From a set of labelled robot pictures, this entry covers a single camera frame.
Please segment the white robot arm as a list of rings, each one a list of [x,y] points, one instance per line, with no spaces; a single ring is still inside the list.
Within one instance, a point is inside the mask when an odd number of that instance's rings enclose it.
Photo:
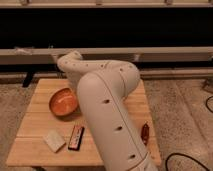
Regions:
[[[72,51],[57,60],[67,76],[81,75],[76,95],[106,171],[158,171],[123,100],[140,82],[137,67],[120,60],[85,60]]]

